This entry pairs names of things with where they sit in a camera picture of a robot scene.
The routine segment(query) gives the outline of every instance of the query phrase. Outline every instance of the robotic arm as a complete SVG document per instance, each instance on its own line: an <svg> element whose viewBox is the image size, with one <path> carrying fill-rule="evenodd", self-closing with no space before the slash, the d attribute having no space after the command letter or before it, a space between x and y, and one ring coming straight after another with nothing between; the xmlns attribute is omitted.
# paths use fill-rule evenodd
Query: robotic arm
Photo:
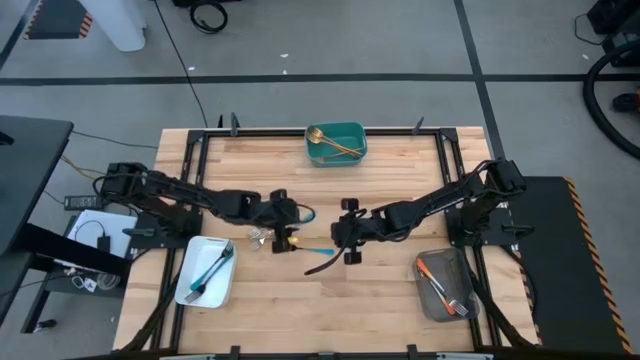
<svg viewBox="0 0 640 360"><path fill-rule="evenodd" d="M480 176L486 173L485 180ZM437 212L462 203L461 227L470 235L478 233L489 222L489 213L501 202L507 201L526 189L524 179L513 161L498 159L483 161L462 179L449 183L414 201L398 201L371 210L358 209L357 199L343 199L342 208L348 212L331 224L331 238L340 248L338 255L315 269L310 275L335 263L344 254L345 264L362 262L358 247L367 240L400 242L422 221Z"/></svg>
<svg viewBox="0 0 640 360"><path fill-rule="evenodd" d="M273 252L291 250L288 237L295 231L289 225L309 222L301 220L299 205L287 197L284 189L273 191L268 201L262 201L257 192L244 190L214 191L205 187L170 178L159 171L149 171L139 163L109 165L102 188L94 190L106 201L134 205L158 219L168 231L182 237L191 237L195 229L193 217L182 205L169 205L167 198L209 210L214 216L234 225L253 225L270 228L275 232Z"/></svg>

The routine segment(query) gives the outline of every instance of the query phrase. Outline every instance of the teal bowl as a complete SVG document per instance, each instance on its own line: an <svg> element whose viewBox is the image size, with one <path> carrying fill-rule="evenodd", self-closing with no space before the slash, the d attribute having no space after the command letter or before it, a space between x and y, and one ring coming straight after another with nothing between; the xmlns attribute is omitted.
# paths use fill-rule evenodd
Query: teal bowl
<svg viewBox="0 0 640 360"><path fill-rule="evenodd" d="M362 156L354 157L349 154L336 156L340 153L339 149L324 142L319 144L312 143L308 137L309 129L312 127L322 130L324 136L331 138L331 140L344 147L358 149ZM367 136L362 125L357 122L311 125L305 131L305 144L307 145L307 155L311 159L311 163L317 167L357 165L367 154Z"/></svg>

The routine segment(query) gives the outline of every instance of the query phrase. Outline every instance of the wooden tabletop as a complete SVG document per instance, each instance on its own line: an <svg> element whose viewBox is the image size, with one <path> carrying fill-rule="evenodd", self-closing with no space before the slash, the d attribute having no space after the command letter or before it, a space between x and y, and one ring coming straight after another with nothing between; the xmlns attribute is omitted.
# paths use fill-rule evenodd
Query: wooden tabletop
<svg viewBox="0 0 640 360"><path fill-rule="evenodd" d="M156 170L179 177L187 132L164 130ZM458 128L458 135L467 170L490 158L481 127ZM263 197L286 188L291 198L317 212L297 233L299 245L333 248L330 224L343 214L340 199L356 197L361 207L371 209L415 199L443 185L431 137L371 136L367 142L369 152L360 165L320 169L306 158L302 138L215 138L209 144L204 185L258 191ZM192 169L198 153L196 148ZM410 267L419 252L449 246L442 214L425 219L402 243L368 242L360 265L339 261L312 276L303 273L328 260L326 255L274 255L269 244L251 252L249 230L205 214L202 234L233 239L237 265L227 305L185 308L181 353L228 353L232 345L245 353L400 352L407 344L416 344L419 351L473 349L467 321L442 324L423 315ZM535 343L518 265L501 249L483 251L495 302ZM114 348L129 342L155 307L165 254L153 250L134 264ZM163 345L168 345L172 311L165 317ZM488 344L486 319L479 321Z"/></svg>

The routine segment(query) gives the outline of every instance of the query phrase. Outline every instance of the gray floor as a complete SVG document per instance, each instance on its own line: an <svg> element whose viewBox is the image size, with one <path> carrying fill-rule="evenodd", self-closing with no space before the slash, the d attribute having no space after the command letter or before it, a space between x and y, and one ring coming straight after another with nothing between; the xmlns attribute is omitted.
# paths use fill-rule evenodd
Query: gray floor
<svg viewBox="0 0 640 360"><path fill-rule="evenodd" d="M0 78L110 78L182 76L182 69L153 3L134 0L149 25L147 46L118 52L99 26L84 40L18 40ZM185 63L194 76L447 73L471 67L456 9L449 0L244 0L225 5L229 27L197 32L188 13L159 0ZM5 0L0 46L9 38L27 0ZM573 17L593 0L464 0L481 67L486 74L580 74L603 52L573 37ZM593 36L586 23L581 33ZM640 265L634 218L640 163L615 148L587 114L579 83L489 83L489 96L508 157L527 175L571 176L577 184L611 289L635 349L640 311L634 306ZM305 82L197 84L211 124L238 114L242 126L303 126L319 121L364 125L485 126L472 82ZM600 83L602 104L633 83ZM114 139L155 144L162 128L201 127L188 85L0 86L3 114L71 120L76 129ZM640 143L633 116L612 122ZM131 149L72 136L65 154L78 165L104 169L112 161L152 165L152 150ZM47 186L54 196L88 194L89 182L61 163ZM62 232L71 213L43 196L31 221ZM30 273L25 282L41 278ZM34 296L25 288L0 327L0 359L68 358L103 354L115 333L120 302L52 295L45 318L53 331L20 335Z"/></svg>

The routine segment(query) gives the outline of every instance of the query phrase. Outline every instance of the orange utensil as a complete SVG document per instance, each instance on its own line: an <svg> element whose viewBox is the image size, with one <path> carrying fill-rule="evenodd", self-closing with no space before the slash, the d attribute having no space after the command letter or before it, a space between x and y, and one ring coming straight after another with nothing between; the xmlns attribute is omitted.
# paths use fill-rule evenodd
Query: orange utensil
<svg viewBox="0 0 640 360"><path fill-rule="evenodd" d="M456 311L453 309L453 307L451 307L451 305L449 305L447 300L444 298L444 294L442 294L440 292L440 290L438 290L436 285L433 283L433 280L432 280L433 279L433 275L431 275L431 271L429 271L429 269L424 264L422 259L420 259L420 258L416 259L416 266L418 267L420 275L422 275L422 276L424 276L424 277L426 277L428 279L429 285L431 285L431 287L436 292L436 294L438 294L438 297L442 301L442 305L444 305L445 309L447 309L447 312L449 313L449 315L451 315L451 316L455 315Z"/></svg>

